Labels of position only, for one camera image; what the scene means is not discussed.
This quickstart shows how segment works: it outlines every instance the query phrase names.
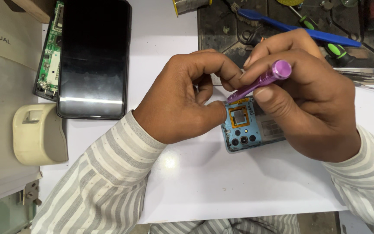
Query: screwdriver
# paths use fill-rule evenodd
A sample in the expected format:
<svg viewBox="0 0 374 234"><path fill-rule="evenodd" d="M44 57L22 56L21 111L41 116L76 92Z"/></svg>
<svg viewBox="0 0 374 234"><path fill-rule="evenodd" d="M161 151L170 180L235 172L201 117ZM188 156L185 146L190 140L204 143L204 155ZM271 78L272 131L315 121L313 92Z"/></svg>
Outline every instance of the screwdriver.
<svg viewBox="0 0 374 234"><path fill-rule="evenodd" d="M296 16L300 18L299 23L303 28L318 30L318 25L310 17L304 15L302 16L297 10L292 6L288 6ZM341 45L326 43L324 46L325 50L334 58L338 65L345 67L349 62L353 61L355 57L349 55L347 51Z"/></svg>

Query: wrist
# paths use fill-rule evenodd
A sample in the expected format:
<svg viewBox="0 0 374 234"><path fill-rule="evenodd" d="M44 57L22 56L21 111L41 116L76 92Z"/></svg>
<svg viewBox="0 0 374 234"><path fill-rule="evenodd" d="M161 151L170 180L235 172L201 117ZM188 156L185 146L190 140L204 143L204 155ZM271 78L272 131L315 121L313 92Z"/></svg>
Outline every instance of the wrist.
<svg viewBox="0 0 374 234"><path fill-rule="evenodd" d="M345 141L341 141L336 147L336 153L332 155L327 162L339 163L349 160L356 156L361 148L361 137L356 130L352 136L347 137Z"/></svg>

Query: shirt sleeve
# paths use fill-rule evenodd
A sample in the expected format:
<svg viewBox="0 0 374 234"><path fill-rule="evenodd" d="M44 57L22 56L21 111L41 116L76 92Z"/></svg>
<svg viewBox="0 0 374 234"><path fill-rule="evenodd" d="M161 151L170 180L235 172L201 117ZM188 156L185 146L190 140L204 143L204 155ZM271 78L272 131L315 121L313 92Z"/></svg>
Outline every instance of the shirt sleeve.
<svg viewBox="0 0 374 234"><path fill-rule="evenodd" d="M323 163L349 210L374 233L374 135L361 126L359 153L340 163Z"/></svg>
<svg viewBox="0 0 374 234"><path fill-rule="evenodd" d="M35 216L32 233L129 232L143 209L147 173L165 147L130 111L61 178Z"/></svg>

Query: blue brush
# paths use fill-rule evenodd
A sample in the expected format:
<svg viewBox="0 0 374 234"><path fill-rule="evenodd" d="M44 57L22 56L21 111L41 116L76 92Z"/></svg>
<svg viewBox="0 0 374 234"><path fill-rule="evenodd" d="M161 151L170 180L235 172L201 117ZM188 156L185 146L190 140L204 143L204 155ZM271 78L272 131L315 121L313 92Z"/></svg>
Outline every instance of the blue brush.
<svg viewBox="0 0 374 234"><path fill-rule="evenodd" d="M239 16L238 19L240 19L240 20L242 20L242 21L244 21L244 22L246 22L250 25L252 25L252 21L262 20L262 21L267 22L268 24L271 24L271 25L277 27L278 29L280 29L282 31L286 31L286 32L297 29L297 28L301 28L301 27L297 27L297 26L283 24L283 23L278 22L274 19L271 19L267 16L264 16L261 13L259 13L257 11L254 11L254 10L238 9L237 15ZM306 29L306 28L304 28L304 29L315 40L325 41L325 42L344 45L344 46L354 46L354 47L360 47L361 46L360 42L357 42L355 40L352 40L352 39L349 39L349 38L346 38L346 37L334 35L334 34L327 33L327 32L321 32L321 31L316 31L316 30L311 30L311 29Z"/></svg>

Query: solder wire spool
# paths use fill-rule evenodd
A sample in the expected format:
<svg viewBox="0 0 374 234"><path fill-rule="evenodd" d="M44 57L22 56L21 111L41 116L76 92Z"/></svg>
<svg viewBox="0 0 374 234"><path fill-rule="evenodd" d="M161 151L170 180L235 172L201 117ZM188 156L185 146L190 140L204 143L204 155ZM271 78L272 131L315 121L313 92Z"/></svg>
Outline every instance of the solder wire spool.
<svg viewBox="0 0 374 234"><path fill-rule="evenodd" d="M204 5L211 5L212 0L172 0L174 3L175 14L178 14L197 9Z"/></svg>

